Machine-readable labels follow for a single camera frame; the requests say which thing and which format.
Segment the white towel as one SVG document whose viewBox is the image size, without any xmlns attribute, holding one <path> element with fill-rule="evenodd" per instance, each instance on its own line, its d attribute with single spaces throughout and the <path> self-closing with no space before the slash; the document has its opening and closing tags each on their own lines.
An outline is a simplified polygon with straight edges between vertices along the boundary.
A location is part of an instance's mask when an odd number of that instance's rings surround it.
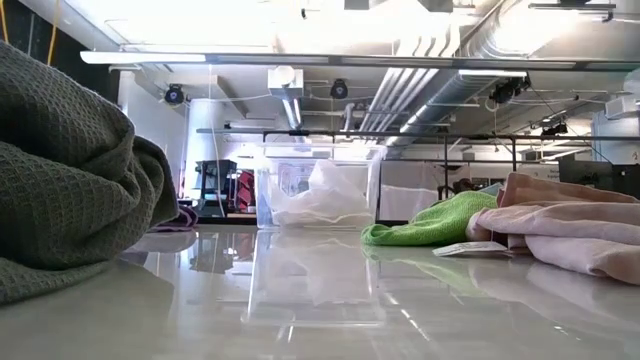
<svg viewBox="0 0 640 360">
<path fill-rule="evenodd" d="M 368 199 L 368 167 L 318 160 L 294 195 L 270 177 L 267 204 L 273 224 L 283 228 L 364 228 L 374 221 Z"/>
</svg>

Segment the light green towel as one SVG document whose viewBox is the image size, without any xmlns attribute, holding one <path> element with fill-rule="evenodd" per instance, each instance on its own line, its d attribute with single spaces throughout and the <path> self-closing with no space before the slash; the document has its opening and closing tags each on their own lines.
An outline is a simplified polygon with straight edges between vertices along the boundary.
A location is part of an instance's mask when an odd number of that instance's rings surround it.
<svg viewBox="0 0 640 360">
<path fill-rule="evenodd" d="M 495 209 L 497 197 L 466 191 L 420 211 L 407 224 L 372 224 L 361 233 L 368 246 L 446 246 L 466 241 L 468 222 L 483 209 Z"/>
</svg>

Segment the purple towel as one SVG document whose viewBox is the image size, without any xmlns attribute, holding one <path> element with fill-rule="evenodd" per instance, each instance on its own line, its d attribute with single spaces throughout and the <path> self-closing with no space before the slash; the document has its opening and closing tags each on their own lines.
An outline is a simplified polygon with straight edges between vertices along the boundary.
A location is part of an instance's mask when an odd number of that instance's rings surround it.
<svg viewBox="0 0 640 360">
<path fill-rule="evenodd" d="M 189 232 L 194 229 L 198 220 L 197 213 L 191 207 L 180 205 L 175 218 L 151 228 L 149 233 Z"/>
</svg>

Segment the pink towel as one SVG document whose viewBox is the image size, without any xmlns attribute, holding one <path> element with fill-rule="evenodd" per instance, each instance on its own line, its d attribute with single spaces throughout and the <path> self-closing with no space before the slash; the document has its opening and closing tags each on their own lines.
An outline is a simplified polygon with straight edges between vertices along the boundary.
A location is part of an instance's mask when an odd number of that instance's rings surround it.
<svg viewBox="0 0 640 360">
<path fill-rule="evenodd" d="M 511 173 L 497 207 L 467 221 L 463 239 L 497 241 L 566 270 L 640 285 L 640 200 Z"/>
</svg>

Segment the olive gray waffle towel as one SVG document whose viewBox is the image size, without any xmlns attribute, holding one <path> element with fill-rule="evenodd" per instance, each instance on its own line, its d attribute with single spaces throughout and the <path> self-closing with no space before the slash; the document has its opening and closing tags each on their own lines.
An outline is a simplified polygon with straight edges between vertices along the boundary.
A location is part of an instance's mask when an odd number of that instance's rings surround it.
<svg viewBox="0 0 640 360">
<path fill-rule="evenodd" d="M 177 214 L 156 144 L 113 103 L 0 41 L 0 306 L 100 274 Z"/>
</svg>

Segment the red background object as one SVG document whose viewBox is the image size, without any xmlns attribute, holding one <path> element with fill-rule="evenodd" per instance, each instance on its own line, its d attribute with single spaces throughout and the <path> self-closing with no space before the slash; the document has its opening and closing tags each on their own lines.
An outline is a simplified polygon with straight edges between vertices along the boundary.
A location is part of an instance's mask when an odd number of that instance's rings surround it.
<svg viewBox="0 0 640 360">
<path fill-rule="evenodd" d="M 237 177 L 236 208 L 248 212 L 255 206 L 255 178 L 251 171 L 242 171 Z"/>
</svg>

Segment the white partition panel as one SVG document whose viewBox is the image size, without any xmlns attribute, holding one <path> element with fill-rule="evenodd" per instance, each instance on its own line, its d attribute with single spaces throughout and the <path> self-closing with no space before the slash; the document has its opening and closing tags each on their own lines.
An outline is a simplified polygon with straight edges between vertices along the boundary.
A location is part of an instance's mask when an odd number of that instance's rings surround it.
<svg viewBox="0 0 640 360">
<path fill-rule="evenodd" d="M 439 187 L 471 178 L 468 165 L 450 168 L 445 181 L 443 164 L 385 161 L 381 167 L 380 220 L 408 221 L 439 200 Z"/>
</svg>

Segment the white ceiling box unit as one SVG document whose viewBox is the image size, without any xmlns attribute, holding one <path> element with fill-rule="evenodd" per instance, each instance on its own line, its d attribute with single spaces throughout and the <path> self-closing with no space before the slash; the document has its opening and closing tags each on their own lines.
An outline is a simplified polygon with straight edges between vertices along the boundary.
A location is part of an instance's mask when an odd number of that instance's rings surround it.
<svg viewBox="0 0 640 360">
<path fill-rule="evenodd" d="M 288 65 L 269 69 L 267 73 L 269 93 L 279 99 L 293 100 L 304 95 L 304 72 Z"/>
</svg>

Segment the black equipment cart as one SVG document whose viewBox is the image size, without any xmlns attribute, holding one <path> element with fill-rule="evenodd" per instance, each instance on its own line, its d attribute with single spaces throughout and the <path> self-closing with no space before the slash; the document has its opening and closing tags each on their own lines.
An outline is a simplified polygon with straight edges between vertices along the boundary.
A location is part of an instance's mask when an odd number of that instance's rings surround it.
<svg viewBox="0 0 640 360">
<path fill-rule="evenodd" d="M 200 217 L 226 217 L 235 209 L 237 164 L 231 160 L 199 161 L 196 174 L 196 213 Z"/>
</svg>

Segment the white ceiling pipes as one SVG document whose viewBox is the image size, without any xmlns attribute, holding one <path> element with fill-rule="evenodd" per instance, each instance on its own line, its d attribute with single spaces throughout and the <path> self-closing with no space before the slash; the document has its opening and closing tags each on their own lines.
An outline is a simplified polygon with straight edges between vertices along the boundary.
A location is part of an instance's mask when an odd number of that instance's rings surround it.
<svg viewBox="0 0 640 360">
<path fill-rule="evenodd" d="M 402 40 L 396 56 L 448 57 L 460 45 L 456 23 L 437 25 L 431 34 Z M 389 68 L 365 114 L 359 131 L 385 131 L 438 72 L 427 68 Z"/>
</svg>

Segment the white round column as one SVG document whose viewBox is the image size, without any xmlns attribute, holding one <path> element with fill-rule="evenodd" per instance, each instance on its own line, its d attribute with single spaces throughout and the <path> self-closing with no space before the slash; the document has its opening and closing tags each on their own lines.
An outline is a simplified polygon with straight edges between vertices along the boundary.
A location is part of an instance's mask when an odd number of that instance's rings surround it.
<svg viewBox="0 0 640 360">
<path fill-rule="evenodd" d="M 224 105 L 213 99 L 194 99 L 188 111 L 188 132 L 185 154 L 184 194 L 188 198 L 200 197 L 199 161 L 215 160 L 213 131 L 224 125 Z"/>
</svg>

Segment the black track light cluster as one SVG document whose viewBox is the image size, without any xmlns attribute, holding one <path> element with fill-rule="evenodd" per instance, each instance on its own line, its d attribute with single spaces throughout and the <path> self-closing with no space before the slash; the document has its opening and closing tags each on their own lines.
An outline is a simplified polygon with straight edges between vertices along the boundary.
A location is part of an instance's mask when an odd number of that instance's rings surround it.
<svg viewBox="0 0 640 360">
<path fill-rule="evenodd" d="M 525 75 L 524 77 L 511 77 L 505 82 L 497 84 L 489 94 L 489 99 L 495 104 L 504 104 L 514 97 L 519 96 L 530 86 L 531 80 L 528 75 Z"/>
</svg>

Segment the long ceiling light strip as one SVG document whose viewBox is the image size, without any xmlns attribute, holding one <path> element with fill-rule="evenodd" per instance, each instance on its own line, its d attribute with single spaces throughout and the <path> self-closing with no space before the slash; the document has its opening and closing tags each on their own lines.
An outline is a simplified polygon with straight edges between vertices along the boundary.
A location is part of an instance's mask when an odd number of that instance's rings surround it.
<svg viewBox="0 0 640 360">
<path fill-rule="evenodd" d="M 290 65 L 368 68 L 526 70 L 548 72 L 630 72 L 640 60 L 445 58 L 264 53 L 167 53 L 82 51 L 87 64 Z"/>
</svg>

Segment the black background rig frame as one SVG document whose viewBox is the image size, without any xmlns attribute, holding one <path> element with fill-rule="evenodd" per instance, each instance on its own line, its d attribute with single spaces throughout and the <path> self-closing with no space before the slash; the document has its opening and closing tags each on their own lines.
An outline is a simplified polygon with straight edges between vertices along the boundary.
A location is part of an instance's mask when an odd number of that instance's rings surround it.
<svg viewBox="0 0 640 360">
<path fill-rule="evenodd" d="M 454 140 L 472 140 L 472 141 L 498 141 L 509 140 L 511 145 L 508 150 L 515 150 L 518 140 L 531 140 L 544 143 L 545 141 L 558 142 L 567 140 L 569 142 L 586 142 L 587 147 L 596 152 L 596 142 L 640 142 L 640 137 L 630 136 L 550 136 L 550 135 L 518 135 L 518 134 L 415 134 L 401 132 L 342 132 L 342 131 L 324 131 L 324 130 L 267 130 L 262 131 L 262 142 L 265 143 L 269 135 L 284 135 L 291 138 L 307 138 L 311 135 L 329 136 L 332 141 L 337 137 L 344 136 L 346 138 L 373 138 L 374 140 L 384 139 L 390 140 L 391 145 L 398 144 L 400 138 L 410 139 L 441 139 L 444 145 L 447 145 L 449 139 Z M 611 170 L 610 180 L 604 180 L 605 175 L 601 174 L 597 178 L 591 177 L 593 185 L 602 185 L 602 190 L 620 190 L 622 193 L 638 197 L 640 196 L 640 170 L 629 170 L 627 175 L 623 175 L 622 170 Z"/>
</svg>

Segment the silver round air duct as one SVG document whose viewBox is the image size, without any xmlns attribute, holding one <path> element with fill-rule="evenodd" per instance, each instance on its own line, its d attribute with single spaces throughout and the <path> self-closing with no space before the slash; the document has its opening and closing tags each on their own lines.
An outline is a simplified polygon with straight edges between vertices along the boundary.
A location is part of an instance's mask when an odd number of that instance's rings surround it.
<svg viewBox="0 0 640 360">
<path fill-rule="evenodd" d="M 536 1 L 499 0 L 487 19 L 461 41 L 455 55 L 483 60 L 527 59 L 577 25 L 576 11 L 534 9 L 530 4 Z M 410 117 L 399 129 L 404 135 L 391 136 L 384 144 L 407 144 L 407 134 L 441 122 L 481 91 L 496 83 L 525 77 L 524 70 L 430 70 L 410 94 L 409 103 L 401 107 L 410 111 Z"/>
</svg>

